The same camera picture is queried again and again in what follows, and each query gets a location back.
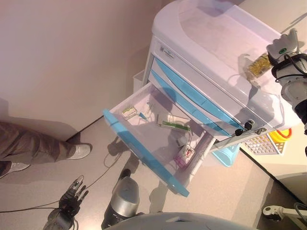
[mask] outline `open drawer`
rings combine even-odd
[[[125,120],[122,111],[131,106],[137,111],[150,107],[147,120],[138,115]],[[160,127],[156,123],[158,114],[173,114],[189,119],[152,83],[148,83],[110,111],[104,110],[107,123],[134,154],[159,176],[171,191],[188,196],[186,187],[209,152],[215,138],[193,120],[189,122],[190,132]],[[174,161],[174,157],[180,151],[176,140],[182,136],[185,136],[195,149],[194,156],[186,168],[179,168]]]

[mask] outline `white cart top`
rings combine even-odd
[[[247,80],[245,69],[266,52],[280,34],[238,6],[220,0],[178,0],[156,16],[153,34],[204,77],[272,127],[300,121],[281,96],[271,71]]]

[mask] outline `gray floor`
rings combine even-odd
[[[90,188],[76,216],[79,229],[100,229],[113,186],[124,167],[134,171],[132,178],[139,184],[139,212],[196,212],[260,230],[297,229],[288,219],[275,223],[261,217],[264,205],[292,208],[295,200],[241,152],[234,166],[229,168],[209,154],[188,186],[190,195],[184,198],[168,191],[154,173],[139,163],[116,138],[104,119],[84,130],[80,141],[93,145],[92,153],[82,160],[32,165],[22,172],[14,172],[2,178],[0,210],[56,201],[79,175],[83,174],[84,183],[89,185],[117,161]],[[38,209],[0,214],[0,229],[41,230],[49,212],[50,209]]]

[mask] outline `pill blister pack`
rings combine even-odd
[[[285,143],[275,143],[269,134],[249,139],[244,142],[255,155],[274,155],[282,154],[285,149]]]

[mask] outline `light blue container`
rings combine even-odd
[[[212,152],[212,154],[226,167],[234,164],[236,156],[240,150],[240,144],[236,144],[224,149],[219,149]]]

